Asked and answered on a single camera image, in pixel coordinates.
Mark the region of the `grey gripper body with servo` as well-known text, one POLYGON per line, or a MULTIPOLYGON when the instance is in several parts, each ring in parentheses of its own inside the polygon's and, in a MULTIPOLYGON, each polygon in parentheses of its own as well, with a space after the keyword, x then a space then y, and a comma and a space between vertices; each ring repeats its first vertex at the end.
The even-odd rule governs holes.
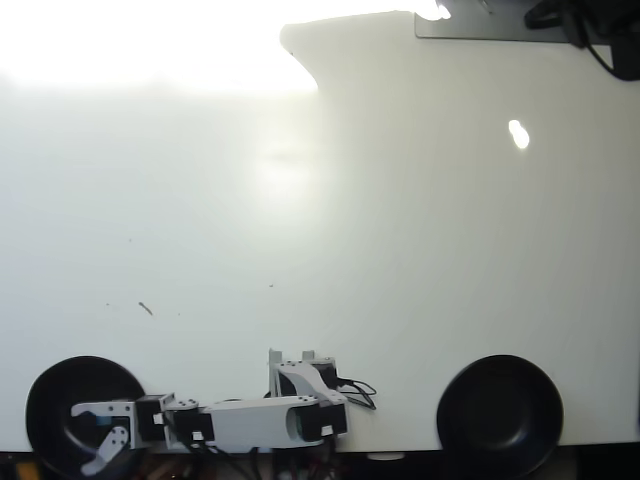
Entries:
POLYGON ((117 401, 107 407, 111 419, 111 431, 117 443, 124 443, 130 449, 137 448, 137 418, 132 401, 117 401))

